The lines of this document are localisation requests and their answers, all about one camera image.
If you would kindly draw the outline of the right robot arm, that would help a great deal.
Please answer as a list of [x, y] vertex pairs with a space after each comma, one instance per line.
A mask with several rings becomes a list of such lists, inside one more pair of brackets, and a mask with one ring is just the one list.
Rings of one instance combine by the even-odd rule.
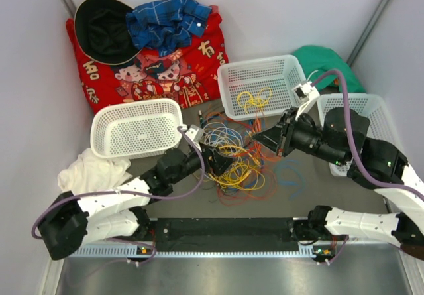
[[277, 156], [298, 150], [336, 166], [348, 164], [348, 178], [399, 209], [397, 213], [370, 214], [316, 206], [306, 223], [294, 225], [297, 237], [369, 238], [423, 259], [423, 182], [395, 145], [368, 136], [369, 126], [368, 118], [336, 107], [319, 127], [308, 114], [292, 107], [273, 127], [252, 138]]

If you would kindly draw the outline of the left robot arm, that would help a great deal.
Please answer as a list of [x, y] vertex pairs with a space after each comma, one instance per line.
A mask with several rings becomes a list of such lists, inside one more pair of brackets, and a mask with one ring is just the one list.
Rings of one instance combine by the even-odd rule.
[[61, 193], [36, 228], [54, 261], [96, 241], [118, 237], [144, 239], [150, 232], [144, 206], [172, 199], [172, 186], [196, 171], [220, 176], [233, 161], [229, 155], [205, 144], [188, 154], [178, 148], [168, 149], [156, 166], [116, 188], [85, 194]]

